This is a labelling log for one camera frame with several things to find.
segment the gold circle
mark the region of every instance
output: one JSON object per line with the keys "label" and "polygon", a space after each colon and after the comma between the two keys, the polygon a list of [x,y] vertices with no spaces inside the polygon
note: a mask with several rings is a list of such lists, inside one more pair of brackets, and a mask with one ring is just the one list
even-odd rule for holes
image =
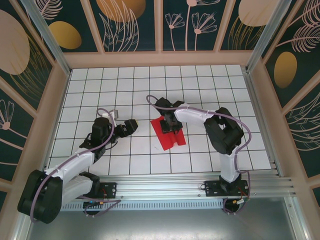
{"label": "gold circle", "polygon": [[135,18],[139,18],[146,9],[146,0],[96,0],[98,7],[109,19],[116,22],[129,22],[130,18],[126,17],[125,4],[127,10],[132,10]]}
{"label": "gold circle", "polygon": [[29,63],[28,35],[9,13],[0,10],[0,69],[8,74],[21,74]]}
{"label": "gold circle", "polygon": [[241,0],[240,21],[249,27],[261,27],[268,23],[279,0]]}
{"label": "gold circle", "polygon": [[297,59],[291,52],[285,51],[280,54],[275,62],[274,81],[279,88],[288,87],[297,72]]}
{"label": "gold circle", "polygon": [[49,25],[49,29],[60,47],[65,49],[80,47],[82,43],[80,33],[71,24],[65,21],[55,21]]}

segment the red fabric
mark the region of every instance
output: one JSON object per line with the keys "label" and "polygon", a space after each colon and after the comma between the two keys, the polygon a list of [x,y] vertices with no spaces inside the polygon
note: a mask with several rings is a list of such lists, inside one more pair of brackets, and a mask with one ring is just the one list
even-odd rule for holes
{"label": "red fabric", "polygon": [[165,151],[172,148],[175,143],[177,143],[179,146],[186,145],[186,140],[182,129],[178,132],[178,134],[174,134],[173,132],[163,134],[160,124],[160,121],[163,119],[164,117],[161,116],[151,121],[152,127],[163,150]]}

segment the black grid line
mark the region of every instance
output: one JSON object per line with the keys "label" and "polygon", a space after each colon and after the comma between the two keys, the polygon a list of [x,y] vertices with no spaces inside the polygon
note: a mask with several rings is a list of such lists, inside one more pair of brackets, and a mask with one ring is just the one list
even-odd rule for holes
{"label": "black grid line", "polygon": [[[104,70],[105,69],[103,69],[102,70],[102,79],[83,79],[84,81],[85,81],[85,84],[84,84],[84,87],[83,87],[83,92],[79,92],[78,94],[82,94],[82,96],[81,96],[81,103],[80,103],[80,106],[78,106],[77,105],[77,103],[75,103],[74,105],[77,105],[77,106],[74,106],[74,105],[69,105],[69,106],[65,106],[65,103],[66,103],[66,99],[64,100],[64,103],[63,103],[63,110],[67,110],[68,108],[74,108],[74,107],[77,107],[77,108],[79,108],[79,113],[78,113],[78,121],[76,122],[76,130],[75,130],[75,134],[77,133],[77,129],[78,129],[78,127],[79,127],[79,125],[78,125],[78,123],[82,123],[82,122],[92,122],[92,121],[79,121],[79,119],[80,119],[80,112],[81,112],[81,109],[82,109],[82,101],[83,101],[83,97],[84,97],[84,93],[98,93],[98,106],[97,105],[93,105],[93,106],[86,106],[86,107],[101,107],[100,106],[100,98],[101,98],[101,93],[115,93],[116,94],[116,98],[115,98],[115,101],[114,101],[114,105],[110,105],[110,107],[115,107],[115,108],[117,108],[118,106],[128,106],[128,107],[131,107],[131,117],[133,118],[133,108],[134,108],[134,106],[143,106],[143,105],[148,105],[147,103],[145,103],[145,104],[134,104],[134,102],[133,102],[133,100],[134,100],[134,92],[146,92],[146,94],[147,94],[147,92],[150,94],[151,92],[153,92],[153,93],[156,93],[156,92],[160,92],[160,91],[165,91],[165,96],[166,96],[166,98],[168,97],[168,95],[169,95],[169,91],[176,91],[175,93],[176,94],[181,94],[182,93],[182,97],[183,97],[183,101],[185,100],[185,90],[186,89],[184,89],[184,85],[183,85],[183,78],[197,78],[197,85],[198,85],[198,88],[196,88],[196,89],[188,89],[188,90],[194,90],[194,91],[199,91],[199,97],[200,97],[200,100],[199,100],[199,102],[198,101],[193,101],[193,102],[188,102],[188,104],[190,104],[190,105],[192,105],[192,104],[201,104],[201,106],[202,106],[202,108],[203,108],[203,106],[204,106],[204,104],[218,104],[219,106],[220,106],[220,104],[222,104],[222,103],[230,103],[230,104],[235,104],[235,107],[236,107],[236,110],[237,110],[237,113],[238,113],[238,115],[240,115],[239,114],[239,110],[238,110],[238,105],[237,105],[237,103],[250,103],[250,101],[236,101],[236,99],[235,99],[235,95],[234,95],[234,91],[233,90],[235,90],[235,89],[246,89],[246,87],[244,86],[244,87],[242,87],[242,86],[240,86],[240,85],[237,85],[238,87],[232,87],[232,85],[231,85],[231,80],[230,80],[230,76],[227,76],[227,75],[222,75],[222,76],[213,76],[213,73],[212,73],[212,68],[210,67],[210,70],[211,70],[211,75],[208,75],[208,76],[201,76],[201,77],[210,77],[210,78],[213,78],[212,80],[213,80],[213,85],[214,85],[214,88],[203,88],[203,89],[205,89],[206,91],[209,91],[209,90],[213,90],[213,91],[216,91],[216,83],[215,83],[215,80],[214,80],[214,78],[215,77],[228,77],[228,80],[229,80],[229,83],[230,83],[230,87],[228,87],[228,88],[219,88],[219,90],[223,90],[223,89],[230,89],[231,91],[232,91],[232,94],[233,94],[233,101],[231,101],[231,99],[230,99],[230,101],[220,101],[219,99],[218,99],[218,95],[217,95],[217,92],[216,92],[216,98],[217,98],[217,100],[214,100],[214,101],[212,101],[212,100],[210,100],[210,102],[204,102],[203,101],[203,96],[201,95],[201,89],[202,89],[202,87],[200,87],[200,83],[199,83],[199,76],[198,76],[198,73],[197,73],[197,68],[196,68],[196,66],[193,66],[194,68],[195,68],[195,73],[196,73],[196,76],[184,76],[184,77],[182,77],[182,69],[181,69],[181,66],[179,67],[179,69],[180,69],[180,74],[181,74],[181,77],[167,77],[167,71],[166,71],[166,67],[164,67],[164,77],[152,77],[152,79],[164,79],[164,81],[165,81],[165,89],[162,89],[162,90],[151,90],[151,88],[150,88],[150,81],[149,81],[149,88],[148,88],[148,90],[147,89],[145,89],[145,90],[134,90],[134,83],[135,83],[135,79],[151,79],[151,69],[150,69],[150,67],[148,67],[149,69],[149,76],[148,77],[134,77],[134,74],[135,74],[135,68],[133,69],[133,77],[131,78],[131,77],[127,77],[127,78],[121,78],[122,80],[125,80],[125,79],[133,79],[133,86],[132,86],[132,91],[118,91],[118,82],[119,82],[119,70],[120,70],[120,68],[118,68],[117,67],[117,78],[114,78],[114,79],[116,79],[117,80],[117,86],[116,86],[116,89],[114,90],[114,91],[101,91],[102,90],[102,84],[103,84],[103,74],[104,74]],[[85,78],[87,78],[87,75],[88,75],[88,72],[89,72],[89,70],[88,69],[86,69],[86,77]],[[175,79],[175,78],[180,78],[180,80],[181,80],[181,89],[170,89],[170,90],[168,90],[168,85],[167,85],[167,81],[170,81],[171,79]],[[87,82],[87,81],[91,81],[91,80],[101,80],[101,83],[100,83],[100,91],[98,92],[98,91],[88,91],[88,92],[85,92],[85,88],[86,88],[86,84],[87,83],[89,83],[89,82]],[[131,104],[128,104],[128,105],[122,105],[122,104],[119,104],[119,105],[117,105],[117,93],[120,93],[120,92],[132,92],[132,105]],[[76,92],[74,92],[74,93],[67,93],[66,94],[66,98],[67,98],[67,96],[68,95],[72,95],[72,94],[77,94]],[[148,110],[149,110],[149,117],[147,117],[147,116],[142,116],[142,117],[137,117],[136,118],[136,120],[137,121],[141,121],[141,120],[144,120],[144,121],[149,121],[150,122],[150,120],[151,120],[151,106],[149,106],[149,108],[148,108]],[[59,117],[59,126],[60,126],[60,123],[75,123],[75,121],[68,121],[67,119],[66,120],[63,120],[62,121],[62,112],[61,112],[61,115],[60,115],[60,117]],[[237,118],[238,119],[241,119],[242,117],[256,117],[256,116],[254,116],[254,115],[252,115],[252,116],[237,116]],[[213,170],[213,163],[212,163],[212,157],[211,157],[211,154],[210,153],[215,153],[216,151],[213,151],[212,150],[212,148],[210,148],[210,146],[209,146],[209,139],[207,138],[207,145],[208,145],[208,151],[204,151],[204,152],[202,152],[202,151],[200,151],[200,152],[192,152],[191,151],[191,149],[190,149],[190,140],[189,140],[189,136],[196,136],[196,135],[206,135],[205,133],[200,133],[200,134],[197,134],[197,132],[193,132],[193,134],[189,134],[189,131],[188,131],[188,125],[187,125],[187,127],[185,127],[185,130],[186,130],[186,133],[184,134],[186,137],[187,137],[187,139],[188,139],[188,150],[186,149],[186,150],[183,150],[183,151],[179,151],[179,152],[172,152],[171,151],[171,149],[168,151],[168,152],[166,152],[166,153],[157,153],[157,151],[155,151],[155,152],[152,152],[152,146],[151,146],[151,138],[152,137],[155,137],[156,135],[153,135],[152,134],[152,136],[151,136],[151,128],[152,128],[152,125],[149,123],[149,127],[148,127],[148,130],[146,130],[145,131],[145,133],[142,133],[141,135],[137,135],[137,136],[130,136],[130,145],[131,145],[131,143],[132,143],[132,141],[134,141],[134,139],[135,138],[137,138],[137,137],[139,137],[139,138],[141,138],[141,137],[148,137],[148,140],[149,140],[149,153],[148,154],[146,154],[146,153],[139,153],[139,154],[132,154],[132,152],[131,152],[131,146],[130,146],[130,154],[112,154],[111,153],[111,151],[109,152],[109,154],[107,155],[108,157],[109,157],[109,169],[108,169],[108,174],[110,174],[110,167],[111,167],[111,157],[112,156],[129,156],[130,158],[129,158],[129,174],[131,174],[131,155],[132,156],[136,156],[136,155],[145,155],[145,156],[149,156],[149,163],[150,163],[150,166],[149,166],[149,173],[151,174],[151,171],[152,171],[152,163],[151,163],[151,156],[152,155],[167,155],[167,154],[169,154],[169,157],[170,157],[170,172],[172,173],[172,159],[171,159],[171,154],[189,154],[189,157],[190,157],[190,167],[191,167],[191,172],[193,172],[193,170],[192,170],[192,161],[191,161],[191,154],[204,154],[204,153],[208,153],[209,154],[209,157],[210,157],[210,164],[211,164],[211,170],[212,171],[214,171]],[[54,139],[54,142],[56,141],[56,140],[61,140],[61,139],[63,139],[63,140],[66,140],[66,139],[70,139],[70,140],[72,140],[73,139],[73,144],[72,144],[72,150],[74,149],[74,145],[75,145],[75,141],[76,141],[76,139],[83,139],[83,137],[76,137],[76,136],[74,136],[74,138],[57,138],[57,137],[55,137],[55,139]],[[62,156],[53,156],[53,150],[54,150],[54,144],[53,144],[53,148],[52,148],[52,151],[51,151],[51,158],[67,158],[67,157],[69,157],[69,156],[65,156],[65,157],[62,157]],[[265,149],[257,149],[257,150],[249,150],[249,149],[244,149],[243,150],[243,152],[248,152],[248,154],[249,154],[249,157],[250,157],[250,161],[251,161],[251,155],[250,155],[250,152],[253,152],[253,151],[266,151]]]}

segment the flower illustration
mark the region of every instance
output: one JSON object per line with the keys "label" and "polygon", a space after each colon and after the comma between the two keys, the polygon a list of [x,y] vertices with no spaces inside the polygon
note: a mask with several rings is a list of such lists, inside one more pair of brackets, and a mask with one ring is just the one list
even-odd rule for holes
{"label": "flower illustration", "polygon": [[172,29],[184,27],[185,22],[183,21],[181,13],[179,13],[179,14],[174,13],[174,14],[172,14],[172,16],[170,13],[168,13],[165,15],[165,20],[170,28],[172,47],[173,47],[173,51],[175,51],[176,49],[175,49],[175,45],[174,45],[174,38],[172,36]]}
{"label": "flower illustration", "polygon": [[15,105],[12,102],[8,101],[6,106],[5,101],[3,99],[0,100],[0,129],[10,129],[10,122],[14,114],[14,109]]}
{"label": "flower illustration", "polygon": [[192,25],[195,33],[194,50],[197,50],[197,37],[199,34],[212,33],[217,30],[217,25],[214,25],[216,20],[214,13],[204,13],[199,18],[199,13],[192,14]]}
{"label": "flower illustration", "polygon": [[195,6],[205,6],[205,5],[212,5],[218,4],[220,0],[186,0],[186,4],[188,4],[188,12],[186,14],[186,27],[185,27],[185,50],[188,51],[188,25],[189,25],[189,15],[190,15],[190,8]]}

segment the purple cable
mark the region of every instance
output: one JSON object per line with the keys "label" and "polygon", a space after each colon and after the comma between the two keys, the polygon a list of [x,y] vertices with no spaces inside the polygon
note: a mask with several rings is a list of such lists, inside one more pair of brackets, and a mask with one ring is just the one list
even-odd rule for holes
{"label": "purple cable", "polygon": [[91,217],[91,218],[95,218],[95,217],[99,217],[101,216],[102,214],[105,214],[106,212],[108,212],[110,209],[112,209],[114,206],[116,206],[118,203],[121,202],[121,200],[103,200],[103,199],[94,199],[94,198],[90,198],[90,197],[86,197],[86,196],[80,196],[79,199],[86,199],[86,200],[90,200],[90,201],[94,201],[94,202],[102,202],[102,203],[105,203],[105,204],[108,204],[108,203],[114,203],[112,204],[110,207],[108,207],[107,209],[103,210],[103,211],[99,211],[97,214],[95,215],[89,215],[87,213],[87,209],[89,207],[91,207],[90,205],[86,206],[85,209],[84,209],[84,213],[86,214],[87,217]]}
{"label": "purple cable", "polygon": [[[160,109],[160,110],[179,110],[179,109],[191,109],[191,110],[195,110],[195,111],[198,111],[200,113],[205,113],[205,114],[212,114],[212,115],[216,115],[216,116],[219,116],[219,117],[224,117],[224,118],[227,118],[227,119],[231,119],[235,122],[237,122],[238,124],[241,124],[248,132],[248,135],[249,135],[249,138],[248,138],[248,141],[246,141],[242,146],[238,147],[236,150],[235,150],[235,153],[234,153],[234,167],[235,167],[235,170],[239,173],[239,174],[245,174],[247,173],[248,174],[248,199],[250,198],[250,187],[251,187],[251,182],[250,182],[250,173],[248,170],[239,170],[238,169],[238,153],[241,151],[241,149],[245,148],[251,141],[252,139],[252,134],[251,134],[251,131],[250,129],[248,128],[247,125],[245,125],[242,121],[236,119],[235,117],[233,116],[229,116],[229,115],[226,115],[226,114],[222,114],[222,113],[218,113],[218,112],[215,112],[215,111],[206,111],[206,110],[203,110],[203,109],[198,109],[196,107],[192,107],[192,106],[179,106],[179,107],[160,107],[160,106],[156,106],[155,104],[151,103],[150,102],[150,98],[153,98],[155,99],[156,101],[158,101],[158,98],[156,98],[155,96],[153,95],[147,95],[146,96],[146,101],[152,106],[154,107],[155,109]],[[225,204],[226,204],[226,201],[228,200],[228,198],[225,198],[223,200],[223,206],[222,206],[222,210],[225,212],[225,213],[228,213],[228,212],[231,212],[229,211],[228,209],[225,208]]]}
{"label": "purple cable", "polygon": [[96,110],[96,112],[97,112],[97,114],[98,114],[100,117],[102,117],[102,115],[99,113],[99,110],[105,111],[105,112],[109,115],[109,117],[110,117],[110,119],[111,119],[112,127],[111,127],[111,132],[110,132],[109,137],[108,137],[107,140],[105,140],[105,142],[102,143],[101,145],[96,146],[96,147],[94,147],[94,148],[92,148],[92,149],[88,149],[88,150],[82,151],[82,152],[80,152],[79,154],[76,154],[76,155],[71,156],[69,159],[67,159],[67,160],[64,161],[62,164],[60,164],[55,170],[53,170],[48,176],[45,177],[45,179],[42,181],[42,183],[41,183],[40,186],[38,187],[38,189],[37,189],[37,191],[36,191],[36,193],[35,193],[35,195],[34,195],[34,199],[33,199],[33,201],[32,201],[32,205],[31,205],[31,209],[30,209],[30,219],[31,219],[31,222],[33,222],[33,223],[36,223],[36,222],[37,222],[37,220],[35,220],[35,218],[34,218],[34,211],[35,211],[36,202],[37,202],[37,199],[38,199],[38,197],[39,197],[39,194],[40,194],[41,189],[42,189],[43,186],[46,184],[46,182],[49,180],[49,178],[50,178],[53,174],[57,173],[64,165],[66,165],[67,163],[69,163],[69,162],[72,161],[73,159],[78,158],[80,155],[83,155],[83,154],[92,152],[92,151],[94,151],[94,150],[97,150],[97,149],[103,147],[104,145],[106,145],[106,144],[109,142],[109,140],[110,140],[111,137],[113,136],[114,130],[115,130],[115,122],[114,122],[114,119],[113,119],[111,113],[110,113],[108,110],[104,109],[104,108],[98,108],[98,109]]}

